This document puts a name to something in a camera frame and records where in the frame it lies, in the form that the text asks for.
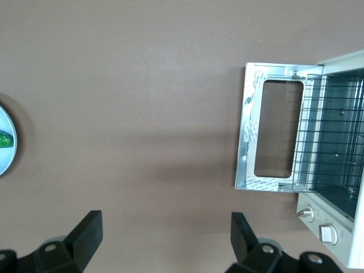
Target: toaster oven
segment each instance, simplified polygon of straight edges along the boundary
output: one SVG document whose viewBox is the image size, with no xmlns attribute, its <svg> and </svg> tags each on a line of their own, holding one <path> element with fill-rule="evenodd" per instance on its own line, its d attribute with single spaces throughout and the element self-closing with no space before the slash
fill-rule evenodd
<svg viewBox="0 0 364 273">
<path fill-rule="evenodd" d="M 247 63 L 235 188 L 297 192 L 298 216 L 364 268 L 364 51 L 317 65 Z"/>
</svg>

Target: oven control panel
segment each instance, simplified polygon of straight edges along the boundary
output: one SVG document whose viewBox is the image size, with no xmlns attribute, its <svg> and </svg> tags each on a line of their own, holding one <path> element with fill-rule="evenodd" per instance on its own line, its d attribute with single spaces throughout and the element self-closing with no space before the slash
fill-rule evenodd
<svg viewBox="0 0 364 273">
<path fill-rule="evenodd" d="M 340 262 L 349 265 L 353 222 L 314 193 L 299 194 L 297 216 Z"/>
</svg>

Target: open oven door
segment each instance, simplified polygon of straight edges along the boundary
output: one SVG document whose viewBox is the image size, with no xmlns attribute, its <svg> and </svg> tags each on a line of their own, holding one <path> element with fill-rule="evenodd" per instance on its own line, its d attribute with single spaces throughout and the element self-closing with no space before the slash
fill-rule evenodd
<svg viewBox="0 0 364 273">
<path fill-rule="evenodd" d="M 247 63 L 239 136 L 236 189 L 310 191 L 312 143 L 323 66 Z"/>
</svg>

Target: black clamp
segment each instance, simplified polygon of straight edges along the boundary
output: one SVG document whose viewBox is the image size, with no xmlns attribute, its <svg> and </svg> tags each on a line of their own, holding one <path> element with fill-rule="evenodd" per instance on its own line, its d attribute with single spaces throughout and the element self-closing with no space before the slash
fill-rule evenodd
<svg viewBox="0 0 364 273">
<path fill-rule="evenodd" d="M 62 242 L 43 244 L 17 258 L 13 250 L 0 250 L 0 273 L 81 273 L 102 241 L 102 214 L 90 211 Z"/>
<path fill-rule="evenodd" d="M 296 260 L 270 243 L 259 243 L 243 213 L 232 213 L 230 239 L 238 262 L 226 273 L 342 273 L 322 253 L 304 252 Z"/>
</svg>

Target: white knob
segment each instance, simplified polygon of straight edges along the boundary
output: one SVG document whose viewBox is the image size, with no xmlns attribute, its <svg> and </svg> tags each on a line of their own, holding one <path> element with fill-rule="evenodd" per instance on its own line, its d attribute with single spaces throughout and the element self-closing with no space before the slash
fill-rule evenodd
<svg viewBox="0 0 364 273">
<path fill-rule="evenodd" d="M 318 226 L 320 229 L 320 241 L 322 243 L 330 243 L 335 245 L 337 243 L 337 233 L 333 225 L 325 224 Z"/>
<path fill-rule="evenodd" d="M 307 206 L 305 209 L 297 212 L 297 216 L 300 218 L 307 217 L 308 222 L 312 222 L 313 221 L 313 210 L 310 206 Z"/>
</svg>

